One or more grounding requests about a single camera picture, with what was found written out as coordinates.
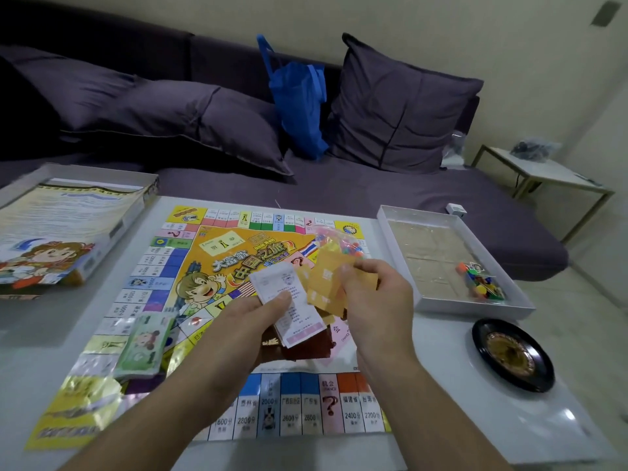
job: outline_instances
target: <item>floor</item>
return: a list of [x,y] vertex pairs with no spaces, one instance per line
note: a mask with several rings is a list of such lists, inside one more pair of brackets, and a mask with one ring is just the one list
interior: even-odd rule
[[572,268],[541,283],[518,281],[536,311],[526,329],[622,455],[619,463],[524,467],[542,471],[628,470],[628,311]]

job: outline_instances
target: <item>beige wall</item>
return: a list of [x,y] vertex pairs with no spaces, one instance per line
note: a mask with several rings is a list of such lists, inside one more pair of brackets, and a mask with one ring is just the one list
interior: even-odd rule
[[568,141],[628,69],[628,6],[608,28],[589,26],[604,0],[52,1],[251,45],[262,32],[277,50],[333,62],[348,31],[394,58],[484,79],[468,154],[523,135]]
[[[574,264],[628,305],[628,81],[561,162],[616,191],[568,249]],[[562,237],[597,198],[583,191],[542,187],[536,196],[537,215]]]

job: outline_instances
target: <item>white side table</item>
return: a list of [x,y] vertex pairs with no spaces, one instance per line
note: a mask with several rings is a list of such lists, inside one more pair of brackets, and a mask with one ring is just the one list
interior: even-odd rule
[[586,224],[586,222],[593,217],[597,210],[599,210],[615,193],[613,190],[605,187],[604,185],[589,180],[585,176],[569,170],[569,168],[564,165],[554,162],[554,160],[547,160],[544,163],[522,160],[512,155],[508,150],[487,147],[485,145],[482,145],[480,150],[478,150],[475,155],[473,163],[471,164],[472,167],[477,166],[484,152],[488,152],[494,158],[510,167],[517,174],[523,177],[521,184],[514,190],[513,198],[515,200],[523,197],[532,187],[536,188],[536,186],[541,183],[554,183],[602,194],[600,199],[595,202],[595,205],[593,205],[589,211],[585,213],[582,219],[578,221],[575,226],[569,230],[569,233],[567,233],[567,235],[565,235],[565,237],[561,240],[561,243],[563,244],[566,244],[571,238],[573,238],[575,234]]

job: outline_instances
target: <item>left hand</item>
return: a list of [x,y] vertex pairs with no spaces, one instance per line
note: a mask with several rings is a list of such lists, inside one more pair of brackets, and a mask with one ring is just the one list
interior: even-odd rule
[[186,394],[199,429],[220,418],[236,399],[247,376],[263,361],[262,333],[291,302],[286,291],[264,305],[257,296],[233,300],[166,380],[164,385],[173,384]]

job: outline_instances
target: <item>board game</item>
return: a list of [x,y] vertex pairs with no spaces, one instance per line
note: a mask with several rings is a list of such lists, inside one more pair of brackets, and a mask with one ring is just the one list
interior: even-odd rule
[[[27,444],[29,450],[82,446],[172,373],[212,321],[234,299],[251,296],[252,272],[279,261],[313,267],[313,228],[356,238],[370,257],[360,225],[282,212],[176,206],[125,280],[124,287],[63,381]],[[120,385],[112,377],[135,317],[175,315],[161,372]],[[329,357],[261,364],[239,397],[195,441],[293,435],[390,432],[377,399],[358,372],[347,324],[328,325]]]

